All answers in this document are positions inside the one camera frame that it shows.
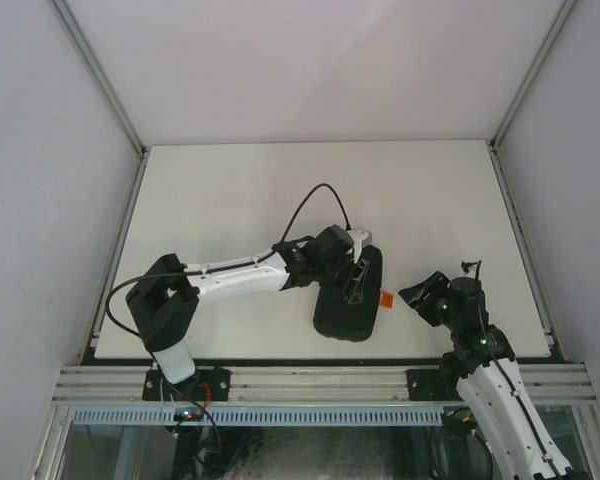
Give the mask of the black plastic tool case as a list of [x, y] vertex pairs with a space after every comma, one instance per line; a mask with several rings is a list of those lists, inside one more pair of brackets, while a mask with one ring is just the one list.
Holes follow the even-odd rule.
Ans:
[[368, 340], [380, 306], [384, 258], [368, 245], [358, 262], [320, 286], [313, 326], [322, 336], [349, 342]]

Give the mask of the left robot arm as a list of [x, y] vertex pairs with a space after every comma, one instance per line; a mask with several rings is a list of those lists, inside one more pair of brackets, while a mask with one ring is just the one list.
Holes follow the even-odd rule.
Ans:
[[338, 225], [319, 235], [281, 240], [252, 257], [215, 264], [185, 264], [160, 257], [134, 280], [125, 301], [164, 388], [176, 399], [195, 395], [199, 376], [186, 337], [195, 313], [233, 297], [318, 284], [314, 326], [324, 336], [360, 342], [374, 328], [383, 256], [364, 229]]

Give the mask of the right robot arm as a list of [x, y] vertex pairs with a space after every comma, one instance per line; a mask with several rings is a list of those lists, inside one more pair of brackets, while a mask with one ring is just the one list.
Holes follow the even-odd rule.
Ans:
[[480, 279], [440, 271], [398, 292], [433, 327], [450, 332], [453, 349], [439, 364], [441, 391], [462, 399], [505, 479], [579, 479], [542, 421], [521, 377], [513, 348], [489, 322]]

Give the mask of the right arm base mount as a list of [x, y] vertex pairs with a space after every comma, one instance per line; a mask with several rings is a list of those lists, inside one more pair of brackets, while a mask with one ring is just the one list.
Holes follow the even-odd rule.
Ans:
[[445, 353], [435, 368], [418, 368], [406, 371], [409, 398], [412, 401], [455, 401], [461, 397], [456, 384], [464, 365], [453, 352]]

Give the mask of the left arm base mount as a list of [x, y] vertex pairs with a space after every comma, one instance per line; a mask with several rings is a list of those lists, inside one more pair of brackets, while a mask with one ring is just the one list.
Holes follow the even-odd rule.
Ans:
[[196, 402], [227, 401], [230, 391], [231, 372], [224, 368], [199, 369], [180, 383], [171, 385], [159, 369], [149, 370], [144, 379], [142, 399], [144, 401]]

